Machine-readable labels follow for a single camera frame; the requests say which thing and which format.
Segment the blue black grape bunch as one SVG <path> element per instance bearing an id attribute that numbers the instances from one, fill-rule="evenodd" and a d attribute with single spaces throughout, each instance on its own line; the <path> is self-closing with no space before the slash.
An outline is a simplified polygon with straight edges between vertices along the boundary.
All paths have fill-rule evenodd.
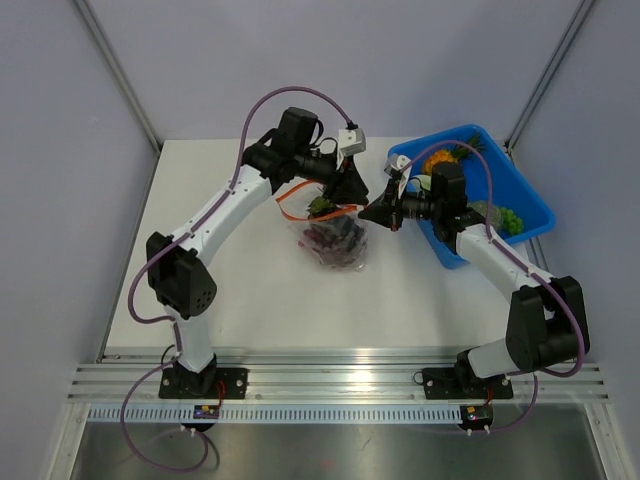
<path id="1" fill-rule="evenodd" d="M 318 219 L 336 213 L 339 206 L 324 196 L 314 198 L 308 205 L 308 219 Z M 303 236 L 316 250 L 351 252 L 364 239 L 365 229 L 348 215 L 339 215 L 320 222 L 311 222 Z"/>

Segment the clear zip bag orange zipper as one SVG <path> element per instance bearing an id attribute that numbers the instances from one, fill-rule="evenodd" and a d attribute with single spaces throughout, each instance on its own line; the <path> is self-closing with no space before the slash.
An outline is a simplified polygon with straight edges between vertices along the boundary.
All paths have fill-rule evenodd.
<path id="1" fill-rule="evenodd" d="M 368 253 L 368 230 L 358 206 L 330 201 L 316 182 L 303 181 L 278 196 L 276 204 L 296 242 L 321 266 L 359 270 Z"/>

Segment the dark purple grape bunch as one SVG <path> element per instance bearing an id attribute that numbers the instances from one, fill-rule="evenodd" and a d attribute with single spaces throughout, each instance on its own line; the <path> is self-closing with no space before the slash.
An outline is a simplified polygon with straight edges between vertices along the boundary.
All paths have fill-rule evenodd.
<path id="1" fill-rule="evenodd" d="M 324 266 L 357 267 L 366 253 L 367 234 L 365 228 L 358 225 L 338 231 L 316 224 L 303 230 L 298 244 L 315 255 Z"/>

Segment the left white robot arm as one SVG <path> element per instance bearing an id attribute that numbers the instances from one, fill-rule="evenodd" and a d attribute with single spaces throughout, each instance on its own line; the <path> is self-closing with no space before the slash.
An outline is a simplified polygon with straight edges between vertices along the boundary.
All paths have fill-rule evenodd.
<path id="1" fill-rule="evenodd" d="M 322 131 L 315 114 L 286 109 L 277 127 L 242 150 L 226 187 L 172 234 L 155 232 L 148 238 L 148 284 L 164 307 L 175 344 L 174 359 L 163 368 L 160 398 L 221 398 L 233 381 L 245 378 L 217 367 L 205 315 L 217 294 L 208 266 L 256 207 L 295 178 L 322 185 L 338 205 L 367 204 L 368 189 L 354 164 L 355 155 L 366 149 L 362 129 L 348 123 L 331 153 L 322 153 L 313 137 Z"/>

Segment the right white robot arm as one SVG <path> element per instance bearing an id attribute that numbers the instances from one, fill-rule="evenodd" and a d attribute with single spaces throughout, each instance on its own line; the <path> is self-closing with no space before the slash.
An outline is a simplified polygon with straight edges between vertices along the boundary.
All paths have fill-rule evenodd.
<path id="1" fill-rule="evenodd" d="M 384 192 L 360 218 L 392 231 L 406 219 L 429 222 L 436 239 L 475 266 L 509 303 L 504 337 L 459 353 L 443 385 L 477 398 L 510 375 L 557 376 L 553 367 L 561 362 L 572 361 L 568 373 L 577 373 L 590 348 L 580 283 L 551 275 L 507 245 L 489 217 L 470 207 L 461 166 L 437 165 L 428 191 L 416 193 L 407 188 L 409 164 L 404 155 L 392 157 Z"/>

